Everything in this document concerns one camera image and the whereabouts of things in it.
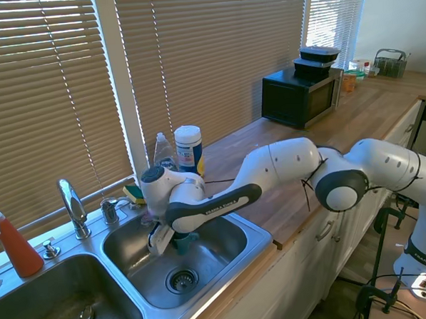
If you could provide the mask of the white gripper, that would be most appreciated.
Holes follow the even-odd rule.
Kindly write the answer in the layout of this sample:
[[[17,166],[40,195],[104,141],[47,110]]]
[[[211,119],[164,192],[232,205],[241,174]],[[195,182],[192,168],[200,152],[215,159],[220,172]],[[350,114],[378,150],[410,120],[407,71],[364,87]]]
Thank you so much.
[[[165,223],[156,223],[148,234],[148,250],[151,254],[160,256],[168,247],[170,241],[174,249],[178,249],[178,242],[173,237],[175,231]]]

